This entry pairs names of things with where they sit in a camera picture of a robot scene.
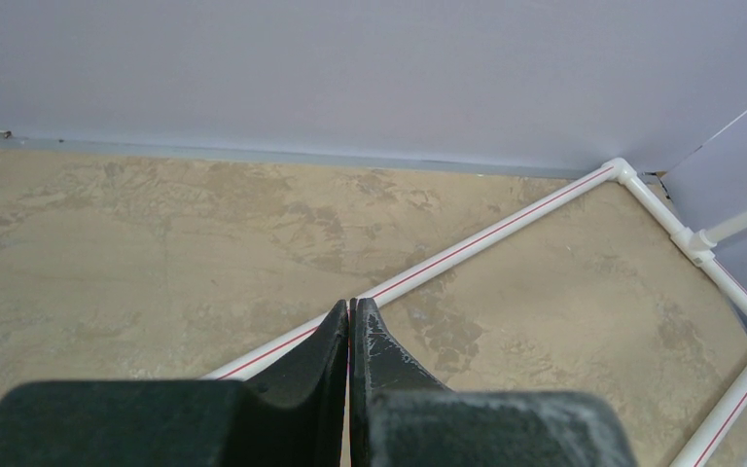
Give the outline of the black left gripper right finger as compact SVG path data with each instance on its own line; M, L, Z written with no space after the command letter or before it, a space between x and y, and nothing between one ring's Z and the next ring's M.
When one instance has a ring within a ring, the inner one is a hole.
M581 391L457 392L387 329L372 299L349 306L354 466L634 466L623 426Z

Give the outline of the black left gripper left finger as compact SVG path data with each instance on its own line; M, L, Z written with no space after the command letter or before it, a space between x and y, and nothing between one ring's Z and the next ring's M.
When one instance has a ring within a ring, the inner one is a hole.
M345 301L245 380L48 380L0 400L0 466L337 466Z

